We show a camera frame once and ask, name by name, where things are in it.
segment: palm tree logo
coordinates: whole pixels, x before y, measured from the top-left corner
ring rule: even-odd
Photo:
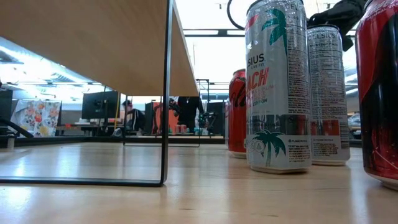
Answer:
[[[286,147],[284,142],[278,137],[283,133],[278,132],[270,132],[268,130],[263,130],[257,132],[253,139],[260,140],[265,146],[267,146],[267,160],[266,166],[270,166],[271,164],[271,146],[275,149],[275,158],[278,157],[279,151],[282,150],[286,156]]]
[[[271,13],[276,18],[268,20],[263,26],[261,30],[266,29],[267,27],[278,25],[277,27],[274,28],[274,30],[271,32],[271,36],[269,37],[269,45],[272,45],[275,43],[280,37],[284,38],[284,45],[285,45],[285,53],[287,55],[287,33],[286,33],[286,18],[285,14],[278,10],[278,9],[270,9],[266,11],[266,13]]]

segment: colorful poster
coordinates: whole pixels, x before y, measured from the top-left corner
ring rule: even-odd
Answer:
[[[37,137],[54,137],[61,102],[19,100],[11,121]]]

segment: wooden shelf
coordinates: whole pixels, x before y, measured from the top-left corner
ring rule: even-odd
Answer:
[[[166,0],[1,1],[0,35],[127,95],[160,96],[165,18]],[[170,95],[198,96],[175,6],[171,63]]]

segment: soda can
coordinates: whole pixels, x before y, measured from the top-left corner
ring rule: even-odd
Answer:
[[[229,98],[226,99],[225,102],[225,109],[224,109],[224,114],[225,114],[225,145],[228,147],[228,140],[229,140]]]
[[[240,69],[234,72],[229,83],[229,153],[236,158],[245,159],[246,149],[246,72]]]
[[[178,124],[178,125],[175,126],[175,133],[176,134],[180,134],[181,133],[181,125]]]
[[[262,172],[305,172],[312,162],[303,2],[256,1],[245,36],[248,163]]]
[[[180,130],[180,132],[181,132],[182,134],[187,133],[187,125],[185,125],[185,124],[181,125],[181,130]]]
[[[398,1],[365,10],[356,31],[364,169],[398,190]]]
[[[343,166],[349,159],[349,130],[343,46],[337,26],[307,29],[312,89],[312,164]]]

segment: red can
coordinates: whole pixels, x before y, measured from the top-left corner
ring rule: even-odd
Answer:
[[[225,144],[228,147],[229,141],[229,98],[226,100],[225,103]]]
[[[365,171],[398,190],[398,0],[373,0],[357,29]]]
[[[181,134],[181,125],[178,124],[178,125],[175,126],[175,133],[176,134]]]
[[[246,71],[234,72],[229,83],[228,149],[232,156],[246,158]]]
[[[183,124],[183,125],[181,125],[181,133],[182,134],[186,134],[187,133],[187,125],[185,125],[185,124]]]

